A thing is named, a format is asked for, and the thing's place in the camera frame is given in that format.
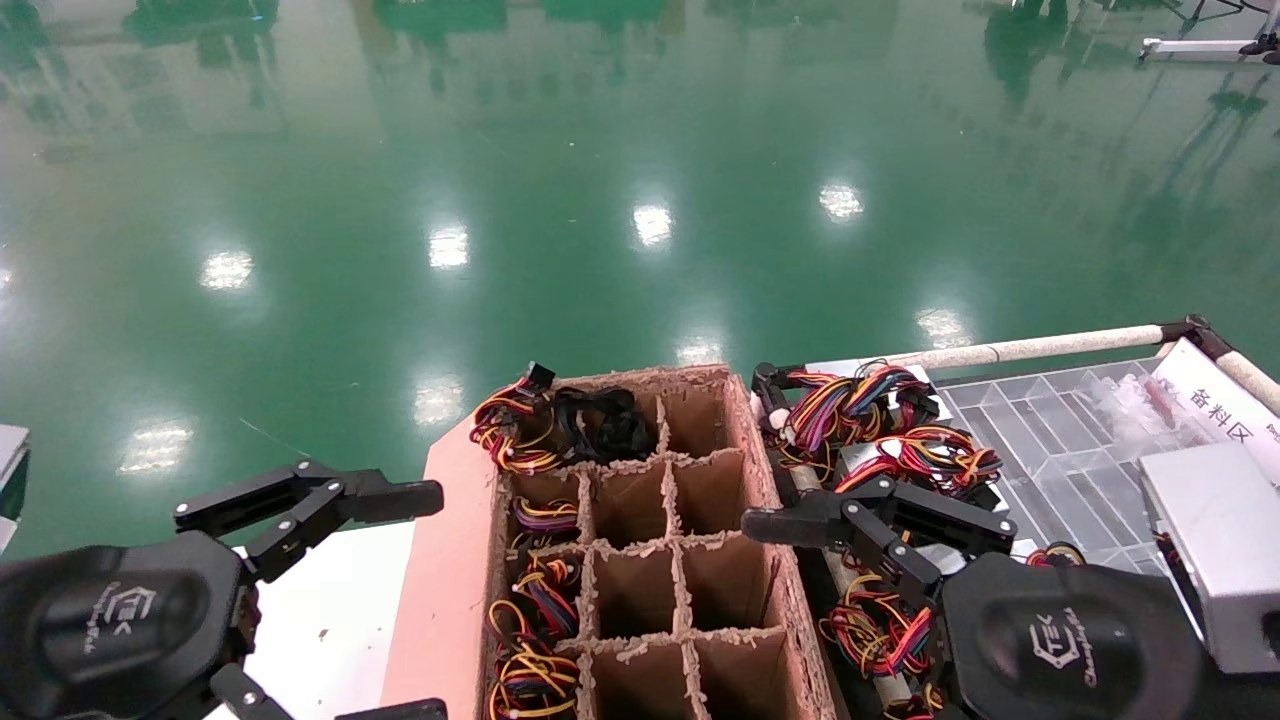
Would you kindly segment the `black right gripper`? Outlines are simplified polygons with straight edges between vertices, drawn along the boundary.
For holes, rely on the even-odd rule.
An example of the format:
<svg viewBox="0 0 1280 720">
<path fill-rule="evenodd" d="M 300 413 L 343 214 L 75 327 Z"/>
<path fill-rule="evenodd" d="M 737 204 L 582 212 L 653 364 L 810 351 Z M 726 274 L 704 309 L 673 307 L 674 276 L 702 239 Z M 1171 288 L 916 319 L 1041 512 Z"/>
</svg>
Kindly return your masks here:
<svg viewBox="0 0 1280 720">
<path fill-rule="evenodd" d="M 813 489 L 788 509 L 746 509 L 740 527 L 763 544 L 847 552 L 909 603 L 938 601 L 945 719 L 1180 719 L 1207 665 L 1169 580 L 1018 562 L 998 555 L 1015 521 L 919 486 Z M 988 555 L 943 582 L 904 532 Z"/>
</svg>

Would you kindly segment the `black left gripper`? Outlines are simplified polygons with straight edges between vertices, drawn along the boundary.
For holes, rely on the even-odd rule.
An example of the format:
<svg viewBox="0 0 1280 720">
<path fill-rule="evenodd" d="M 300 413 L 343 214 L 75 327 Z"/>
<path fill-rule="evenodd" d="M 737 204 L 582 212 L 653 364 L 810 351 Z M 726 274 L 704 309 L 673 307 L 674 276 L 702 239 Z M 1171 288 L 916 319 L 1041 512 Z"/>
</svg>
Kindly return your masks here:
<svg viewBox="0 0 1280 720">
<path fill-rule="evenodd" d="M 202 719 L 221 702 L 238 719 L 294 719 L 241 666 L 260 621 L 253 580 L 279 579 L 349 521 L 408 521 L 444 503 L 436 480 L 303 460 L 180 502 L 173 521 L 189 533 L 163 543 L 5 562 L 3 716 Z M 244 560 L 214 539 L 261 521 Z M 334 716 L 448 717 L 439 698 Z"/>
</svg>

